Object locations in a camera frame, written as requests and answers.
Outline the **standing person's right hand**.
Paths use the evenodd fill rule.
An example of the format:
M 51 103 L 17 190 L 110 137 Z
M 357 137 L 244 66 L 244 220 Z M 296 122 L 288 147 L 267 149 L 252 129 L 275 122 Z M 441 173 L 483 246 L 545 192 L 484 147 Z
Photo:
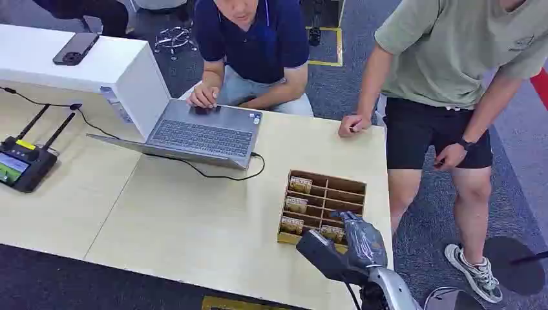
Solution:
M 371 125 L 371 118 L 368 116 L 348 115 L 341 120 L 338 135 L 342 138 L 349 138 L 368 129 Z

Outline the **standing person's left hand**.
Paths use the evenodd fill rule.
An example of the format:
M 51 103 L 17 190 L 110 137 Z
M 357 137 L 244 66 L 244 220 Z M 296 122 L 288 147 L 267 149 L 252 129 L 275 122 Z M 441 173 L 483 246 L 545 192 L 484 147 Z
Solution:
M 436 156 L 434 168 L 439 171 L 453 169 L 463 161 L 466 155 L 467 151 L 462 145 L 458 143 L 451 144 Z

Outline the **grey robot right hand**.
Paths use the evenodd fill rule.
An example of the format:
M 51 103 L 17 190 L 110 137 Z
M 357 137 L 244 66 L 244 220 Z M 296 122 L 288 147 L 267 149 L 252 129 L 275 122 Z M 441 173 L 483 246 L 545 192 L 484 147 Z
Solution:
M 332 211 L 331 216 L 340 218 L 344 224 L 348 244 L 348 263 L 359 269 L 370 266 L 388 266 L 383 236 L 371 223 L 350 211 Z

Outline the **seated person's right hand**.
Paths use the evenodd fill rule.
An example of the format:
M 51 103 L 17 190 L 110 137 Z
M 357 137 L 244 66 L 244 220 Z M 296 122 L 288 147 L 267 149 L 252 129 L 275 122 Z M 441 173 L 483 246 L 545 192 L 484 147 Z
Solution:
M 219 92 L 220 89 L 216 86 L 200 83 L 194 87 L 187 98 L 187 102 L 193 107 L 212 109 L 217 106 Z

